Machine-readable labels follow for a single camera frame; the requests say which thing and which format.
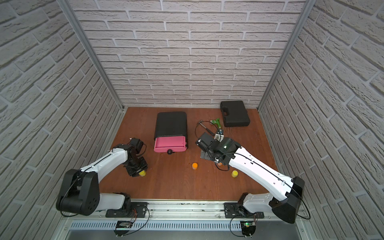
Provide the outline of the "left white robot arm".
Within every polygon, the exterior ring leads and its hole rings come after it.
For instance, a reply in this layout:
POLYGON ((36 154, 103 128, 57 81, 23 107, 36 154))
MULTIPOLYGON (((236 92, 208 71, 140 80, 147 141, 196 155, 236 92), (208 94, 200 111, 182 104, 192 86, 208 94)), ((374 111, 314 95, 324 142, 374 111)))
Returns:
POLYGON ((125 167, 130 177, 143 176, 148 169, 141 153, 143 146, 143 141, 132 138, 128 144, 116 145, 95 162, 68 170, 64 174, 56 209, 64 217, 89 216, 99 211, 132 214, 131 197, 126 193, 101 193, 100 182, 119 166, 125 167))

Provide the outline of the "black drawer cabinet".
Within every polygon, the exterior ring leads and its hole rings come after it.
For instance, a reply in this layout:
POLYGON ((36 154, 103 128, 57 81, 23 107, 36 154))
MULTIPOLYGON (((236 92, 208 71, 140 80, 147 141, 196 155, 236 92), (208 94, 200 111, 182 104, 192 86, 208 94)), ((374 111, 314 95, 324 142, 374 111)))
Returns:
POLYGON ((186 112, 161 112, 157 115, 154 140, 158 137, 185 136, 188 143, 186 112))

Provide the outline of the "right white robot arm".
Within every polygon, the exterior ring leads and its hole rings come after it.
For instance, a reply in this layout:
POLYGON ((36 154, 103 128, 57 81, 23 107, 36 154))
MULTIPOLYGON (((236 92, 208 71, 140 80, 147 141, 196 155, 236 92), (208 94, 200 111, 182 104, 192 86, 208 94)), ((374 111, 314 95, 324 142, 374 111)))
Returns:
POLYGON ((303 202, 305 181, 300 177, 281 174, 264 164, 245 147, 229 137, 218 141, 204 133, 196 141, 196 145, 210 157, 210 161, 221 163, 243 172, 266 190, 265 195, 245 194, 239 199, 243 210, 253 214, 256 212, 272 212, 282 221, 294 224, 303 202))

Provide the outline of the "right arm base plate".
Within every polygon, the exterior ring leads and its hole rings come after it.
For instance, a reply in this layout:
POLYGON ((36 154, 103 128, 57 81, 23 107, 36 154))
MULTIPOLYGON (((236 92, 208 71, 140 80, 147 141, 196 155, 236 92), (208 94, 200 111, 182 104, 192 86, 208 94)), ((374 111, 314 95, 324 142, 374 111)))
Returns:
POLYGON ((235 216, 240 216, 241 218, 256 218, 264 219, 264 212, 255 212, 251 213, 246 210, 242 205, 238 203, 224 203, 225 217, 231 219, 235 216))

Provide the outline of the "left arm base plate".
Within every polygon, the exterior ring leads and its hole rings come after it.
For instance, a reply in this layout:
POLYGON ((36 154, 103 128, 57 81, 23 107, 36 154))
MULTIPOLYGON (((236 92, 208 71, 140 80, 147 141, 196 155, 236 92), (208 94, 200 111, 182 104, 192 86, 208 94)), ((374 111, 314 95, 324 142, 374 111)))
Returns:
POLYGON ((119 210, 107 210, 106 218, 138 218, 143 219, 147 215, 148 202, 132 202, 127 208, 119 210))

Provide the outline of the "yellow paint can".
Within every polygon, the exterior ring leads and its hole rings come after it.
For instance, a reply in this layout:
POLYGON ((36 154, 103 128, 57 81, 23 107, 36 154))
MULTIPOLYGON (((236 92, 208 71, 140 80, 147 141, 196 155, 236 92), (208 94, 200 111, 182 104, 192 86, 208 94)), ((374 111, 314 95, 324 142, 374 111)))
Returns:
POLYGON ((239 173, 238 173, 238 171, 236 171, 236 170, 232 171, 232 173, 231 173, 231 176, 232 176, 233 178, 236 178, 238 175, 239 175, 239 173))
POLYGON ((141 177, 144 177, 144 176, 146 175, 146 171, 143 170, 143 171, 139 172, 139 175, 140 175, 141 177))

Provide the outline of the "pink drawer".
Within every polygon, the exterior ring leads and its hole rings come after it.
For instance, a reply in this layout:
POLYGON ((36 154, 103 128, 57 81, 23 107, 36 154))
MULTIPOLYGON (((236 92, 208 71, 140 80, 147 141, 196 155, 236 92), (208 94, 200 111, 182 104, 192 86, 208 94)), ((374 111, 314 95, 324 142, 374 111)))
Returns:
POLYGON ((185 136, 158 137, 155 139, 154 151, 156 153, 177 153, 185 152, 188 149, 185 136))

